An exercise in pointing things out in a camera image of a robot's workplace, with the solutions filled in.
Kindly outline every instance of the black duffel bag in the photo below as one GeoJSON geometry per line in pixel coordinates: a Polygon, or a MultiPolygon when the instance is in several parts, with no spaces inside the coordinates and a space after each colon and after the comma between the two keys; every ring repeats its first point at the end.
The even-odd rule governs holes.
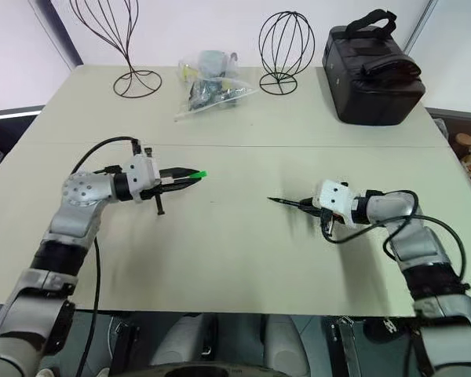
{"type": "Polygon", "coordinates": [[[420,68],[391,37],[395,19],[393,13],[377,9],[330,30],[323,66],[343,122],[398,124],[424,95],[420,68]],[[384,27],[370,26],[384,19],[384,27]]]}

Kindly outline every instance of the clear plastic bag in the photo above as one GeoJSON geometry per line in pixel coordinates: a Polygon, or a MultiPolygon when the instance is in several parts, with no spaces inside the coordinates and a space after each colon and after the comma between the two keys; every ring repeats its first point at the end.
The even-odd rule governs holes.
{"type": "Polygon", "coordinates": [[[176,117],[201,112],[213,106],[234,107],[238,99],[256,93],[247,82],[238,80],[237,53],[202,51],[178,65],[186,98],[176,117]]]}

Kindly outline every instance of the white wall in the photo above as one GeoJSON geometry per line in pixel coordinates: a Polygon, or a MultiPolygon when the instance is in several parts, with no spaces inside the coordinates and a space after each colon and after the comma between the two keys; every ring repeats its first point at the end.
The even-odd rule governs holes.
{"type": "MultiPolygon", "coordinates": [[[[68,0],[53,0],[53,4],[85,64],[123,64],[115,50],[76,20],[68,0]]],[[[111,4],[123,14],[122,0],[111,0],[111,4]]],[[[313,62],[319,65],[331,27],[348,24],[377,8],[388,9],[398,16],[394,37],[404,47],[426,4],[427,0],[140,0],[131,57],[135,64],[174,66],[191,53],[223,49],[236,51],[241,65],[260,65],[261,25],[273,13],[296,10],[314,30],[313,62]]]]}
{"type": "Polygon", "coordinates": [[[422,69],[425,106],[471,112],[471,0],[439,0],[410,55],[422,69]]]}
{"type": "Polygon", "coordinates": [[[0,0],[0,110],[45,104],[70,69],[27,0],[0,0]]]}

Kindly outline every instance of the black wire sculpture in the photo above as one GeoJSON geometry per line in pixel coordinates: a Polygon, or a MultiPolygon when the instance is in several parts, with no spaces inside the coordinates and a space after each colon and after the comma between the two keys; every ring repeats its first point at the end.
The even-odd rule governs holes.
{"type": "Polygon", "coordinates": [[[278,12],[261,27],[258,47],[267,72],[260,79],[260,87],[269,94],[282,96],[297,89],[295,75],[311,63],[316,39],[305,16],[297,12],[278,12]]]}
{"type": "Polygon", "coordinates": [[[113,84],[115,94],[124,98],[146,97],[160,88],[162,78],[157,72],[137,70],[131,64],[129,47],[140,14],[140,6],[138,0],[119,0],[119,2],[125,6],[124,12],[127,18],[127,25],[121,31],[110,0],[93,0],[93,6],[90,6],[87,0],[70,0],[70,6],[80,22],[124,56],[129,71],[115,80],[113,84]]]}

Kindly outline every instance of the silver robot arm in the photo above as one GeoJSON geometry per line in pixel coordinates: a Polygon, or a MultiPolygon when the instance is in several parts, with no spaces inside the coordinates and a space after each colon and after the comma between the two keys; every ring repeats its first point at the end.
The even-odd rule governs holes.
{"type": "MultiPolygon", "coordinates": [[[[323,234],[330,235],[335,214],[347,225],[377,224],[389,218],[422,214],[414,193],[367,191],[355,196],[346,185],[325,181],[313,198],[315,207],[326,209],[321,218],[323,234]]],[[[414,299],[420,323],[413,344],[420,370],[425,375],[471,375],[471,298],[468,284],[451,267],[435,232],[422,219],[402,218],[385,224],[394,257],[414,299]]]]}
{"type": "Polygon", "coordinates": [[[30,268],[0,311],[1,377],[35,376],[42,357],[63,348],[75,311],[68,296],[100,228],[103,209],[118,201],[158,199],[162,187],[147,148],[115,174],[79,172],[65,181],[60,208],[30,268]]]}

